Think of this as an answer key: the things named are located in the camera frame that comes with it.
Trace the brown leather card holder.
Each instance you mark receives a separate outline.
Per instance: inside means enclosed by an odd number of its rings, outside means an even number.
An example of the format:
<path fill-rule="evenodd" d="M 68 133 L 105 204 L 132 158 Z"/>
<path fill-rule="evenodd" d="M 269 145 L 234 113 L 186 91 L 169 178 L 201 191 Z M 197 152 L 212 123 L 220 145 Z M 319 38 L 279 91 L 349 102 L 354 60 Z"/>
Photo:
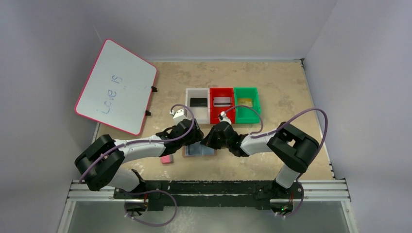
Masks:
<path fill-rule="evenodd" d="M 216 150 L 214 150 L 213 148 L 207 147 L 205 145 L 202 145 L 200 143 L 195 143 L 195 144 L 185 146 L 183 148 L 183 154 L 182 154 L 184 158 L 204 157 L 204 156 L 214 156 L 214 155 L 216 155 Z"/>

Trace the white plastic bin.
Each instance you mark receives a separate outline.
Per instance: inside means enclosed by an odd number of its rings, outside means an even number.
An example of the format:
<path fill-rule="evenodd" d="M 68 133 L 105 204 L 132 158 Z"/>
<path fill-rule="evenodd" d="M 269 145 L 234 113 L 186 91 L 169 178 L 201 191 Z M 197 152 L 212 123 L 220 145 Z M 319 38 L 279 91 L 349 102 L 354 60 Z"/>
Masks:
<path fill-rule="evenodd" d="M 208 107 L 190 107 L 190 98 L 207 98 Z M 186 106 L 194 113 L 199 124 L 210 124 L 210 91 L 209 88 L 187 88 L 186 89 Z"/>

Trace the pink eraser block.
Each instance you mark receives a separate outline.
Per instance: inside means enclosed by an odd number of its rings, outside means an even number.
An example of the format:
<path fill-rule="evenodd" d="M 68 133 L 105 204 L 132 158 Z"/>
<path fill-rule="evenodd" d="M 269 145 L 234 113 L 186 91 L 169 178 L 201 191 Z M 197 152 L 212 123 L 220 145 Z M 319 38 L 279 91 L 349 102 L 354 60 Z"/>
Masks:
<path fill-rule="evenodd" d="M 160 161 L 164 165 L 172 164 L 173 163 L 173 155 L 171 154 L 171 155 L 162 156 L 162 157 L 160 157 Z"/>

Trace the green plastic bin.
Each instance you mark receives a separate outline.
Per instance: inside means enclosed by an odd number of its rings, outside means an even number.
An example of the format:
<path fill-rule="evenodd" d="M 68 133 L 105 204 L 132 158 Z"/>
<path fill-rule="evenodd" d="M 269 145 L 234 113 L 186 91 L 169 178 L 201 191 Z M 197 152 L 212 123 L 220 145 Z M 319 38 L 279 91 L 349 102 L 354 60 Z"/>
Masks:
<path fill-rule="evenodd" d="M 253 108 L 259 115 L 261 113 L 261 105 L 258 90 L 256 87 L 235 87 L 234 100 L 235 105 L 238 105 L 238 98 L 251 98 L 253 100 Z M 246 107 L 235 108 L 236 116 L 235 123 L 238 124 L 256 124 L 259 123 L 259 116 L 252 110 Z"/>

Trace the pink framed whiteboard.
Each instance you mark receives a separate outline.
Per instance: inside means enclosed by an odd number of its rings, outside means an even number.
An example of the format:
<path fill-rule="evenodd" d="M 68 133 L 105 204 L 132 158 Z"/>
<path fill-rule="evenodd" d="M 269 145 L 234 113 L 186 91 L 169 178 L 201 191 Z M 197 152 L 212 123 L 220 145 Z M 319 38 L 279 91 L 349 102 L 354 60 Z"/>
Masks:
<path fill-rule="evenodd" d="M 155 66 L 107 39 L 74 111 L 80 116 L 138 135 L 142 131 L 156 75 Z"/>

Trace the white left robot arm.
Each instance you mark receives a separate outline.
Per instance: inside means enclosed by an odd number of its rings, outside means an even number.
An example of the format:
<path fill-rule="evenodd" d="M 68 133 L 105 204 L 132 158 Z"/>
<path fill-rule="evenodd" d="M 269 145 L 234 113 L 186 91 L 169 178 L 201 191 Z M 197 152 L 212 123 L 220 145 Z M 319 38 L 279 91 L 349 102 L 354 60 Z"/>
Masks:
<path fill-rule="evenodd" d="M 145 192 L 144 181 L 137 172 L 121 168 L 122 164 L 171 155 L 203 138 L 204 133 L 197 121 L 189 119 L 147 138 L 118 140 L 104 134 L 86 148 L 74 164 L 81 174 L 79 182 L 86 184 L 89 190 L 99 191 L 105 186 L 117 187 L 138 199 Z"/>

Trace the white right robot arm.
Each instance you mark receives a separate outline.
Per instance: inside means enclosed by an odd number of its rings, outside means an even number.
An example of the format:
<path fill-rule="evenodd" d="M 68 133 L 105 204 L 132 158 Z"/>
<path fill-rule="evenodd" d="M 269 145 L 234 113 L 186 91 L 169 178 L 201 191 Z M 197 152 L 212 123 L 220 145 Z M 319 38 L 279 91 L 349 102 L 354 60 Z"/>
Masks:
<path fill-rule="evenodd" d="M 280 198 L 291 193 L 292 184 L 307 171 L 320 149 L 316 139 L 285 122 L 279 131 L 262 137 L 239 134 L 228 122 L 220 122 L 212 127 L 200 144 L 214 150 L 226 148 L 237 157 L 273 152 L 284 163 L 273 184 L 273 192 Z"/>

